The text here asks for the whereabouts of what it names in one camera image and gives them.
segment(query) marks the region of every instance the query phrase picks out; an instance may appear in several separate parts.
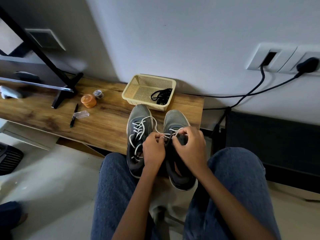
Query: beige plastic basket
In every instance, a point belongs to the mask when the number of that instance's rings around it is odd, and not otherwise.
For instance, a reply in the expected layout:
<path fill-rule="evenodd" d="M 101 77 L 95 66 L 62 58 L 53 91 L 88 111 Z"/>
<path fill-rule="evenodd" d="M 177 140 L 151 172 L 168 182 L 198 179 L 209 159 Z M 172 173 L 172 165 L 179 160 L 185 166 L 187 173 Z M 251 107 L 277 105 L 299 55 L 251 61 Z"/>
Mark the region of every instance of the beige plastic basket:
<path fill-rule="evenodd" d="M 176 84 L 176 81 L 173 79 L 136 74 L 125 87 L 122 93 L 122 98 L 127 100 L 129 104 L 144 104 L 149 109 L 166 111 L 168 105 L 170 104 L 172 95 L 174 94 Z M 153 101 L 150 98 L 154 92 L 166 88 L 172 88 L 172 92 L 168 102 L 165 105 L 159 105 L 157 104 L 157 101 Z"/>

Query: leg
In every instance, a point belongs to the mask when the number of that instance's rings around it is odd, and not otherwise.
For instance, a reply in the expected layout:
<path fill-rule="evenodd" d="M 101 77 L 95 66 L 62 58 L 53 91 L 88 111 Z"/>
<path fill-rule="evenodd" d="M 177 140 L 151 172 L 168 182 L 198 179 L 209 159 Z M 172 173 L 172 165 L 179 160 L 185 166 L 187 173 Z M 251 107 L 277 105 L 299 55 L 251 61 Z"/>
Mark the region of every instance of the leg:
<path fill-rule="evenodd" d="M 100 168 L 98 192 L 91 229 L 92 240 L 111 239 L 137 186 L 126 158 L 108 154 Z M 148 216 L 146 239 L 158 239 L 154 222 Z"/>
<path fill-rule="evenodd" d="M 268 193 L 265 169 L 252 152 L 229 147 L 215 153 L 208 166 L 217 179 L 268 230 L 280 239 Z M 186 217 L 185 239 L 234 239 L 217 207 L 200 185 Z"/>

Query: shoelace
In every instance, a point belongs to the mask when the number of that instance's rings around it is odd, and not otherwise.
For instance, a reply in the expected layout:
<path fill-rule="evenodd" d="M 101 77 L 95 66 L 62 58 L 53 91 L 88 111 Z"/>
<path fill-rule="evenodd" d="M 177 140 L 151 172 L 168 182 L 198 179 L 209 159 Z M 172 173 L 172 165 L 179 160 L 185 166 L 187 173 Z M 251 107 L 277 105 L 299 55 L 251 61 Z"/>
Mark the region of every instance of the shoelace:
<path fill-rule="evenodd" d="M 152 116 L 147 116 L 147 117 L 144 117 L 139 123 L 132 123 L 133 125 L 136 126 L 136 127 L 134 127 L 134 130 L 133 130 L 133 132 L 136 132 L 136 133 L 137 133 L 137 135 L 136 135 L 136 137 L 135 137 L 135 140 L 138 138 L 139 135 L 140 135 L 139 140 L 141 140 L 141 138 L 142 138 L 142 136 L 143 136 L 143 134 L 144 134 L 144 131 L 145 131 L 144 122 L 146 122 L 145 119 L 147 119 L 147 118 L 154 119 L 154 121 L 155 121 L 155 131 L 158 132 L 158 133 L 160 133 L 160 132 L 158 131 L 158 129 L 157 129 L 157 125 L 158 125 L 158 124 L 157 124 L 157 120 L 156 120 L 154 117 L 152 117 Z M 173 133 L 172 133 L 172 136 L 175 136 L 175 135 L 178 134 L 178 131 L 179 131 L 180 129 L 178 129 L 178 130 L 169 129 L 169 130 L 173 132 Z M 168 134 L 168 133 L 161 133 L 161 134 L 164 134 L 166 138 L 170 139 L 170 137 L 168 137 L 168 136 L 166 136 L 166 135 L 171 135 L 171 134 Z M 134 156 L 131 157 L 131 158 L 135 158 L 136 161 L 139 162 L 140 160 L 139 160 L 138 158 L 143 158 L 143 157 L 137 155 L 137 150 L 138 150 L 138 148 L 142 145 L 142 143 L 140 143 L 139 145 L 137 145 L 137 147 L 135 147 L 135 146 L 133 145 L 132 141 L 131 141 L 131 137 L 132 137 L 133 135 L 134 135 L 134 134 L 131 134 L 131 135 L 129 136 L 130 144 L 133 146 L 133 148 L 135 148 L 135 150 L 134 150 Z"/>

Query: orange container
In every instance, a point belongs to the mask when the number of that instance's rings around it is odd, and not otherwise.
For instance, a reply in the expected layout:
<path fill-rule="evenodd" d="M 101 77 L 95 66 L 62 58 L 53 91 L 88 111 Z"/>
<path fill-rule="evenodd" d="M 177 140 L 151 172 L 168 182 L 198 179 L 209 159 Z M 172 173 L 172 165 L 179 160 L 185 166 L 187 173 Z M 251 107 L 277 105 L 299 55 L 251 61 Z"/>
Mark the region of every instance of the orange container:
<path fill-rule="evenodd" d="M 87 108 L 93 108 L 96 104 L 96 98 L 91 95 L 91 94 L 85 94 L 82 96 L 81 98 L 81 103 L 83 103 L 84 106 L 86 106 Z"/>

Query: sneaker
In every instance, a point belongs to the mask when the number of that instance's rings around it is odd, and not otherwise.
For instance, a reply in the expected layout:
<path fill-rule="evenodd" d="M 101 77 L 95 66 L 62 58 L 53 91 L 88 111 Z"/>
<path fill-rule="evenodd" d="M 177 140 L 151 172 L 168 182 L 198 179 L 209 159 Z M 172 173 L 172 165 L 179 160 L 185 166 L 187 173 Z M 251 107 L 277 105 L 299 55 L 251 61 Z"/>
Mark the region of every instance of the sneaker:
<path fill-rule="evenodd" d="M 188 167 L 184 164 L 172 143 L 171 137 L 177 136 L 181 145 L 188 142 L 187 135 L 181 135 L 178 130 L 190 126 L 187 118 L 178 110 L 170 110 L 166 113 L 163 129 L 168 140 L 165 144 L 165 165 L 171 184 L 179 190 L 190 190 L 196 184 L 196 178 L 192 175 Z"/>
<path fill-rule="evenodd" d="M 127 164 L 130 173 L 140 178 L 144 167 L 142 143 L 153 130 L 153 117 L 150 110 L 143 104 L 136 105 L 127 124 Z"/>

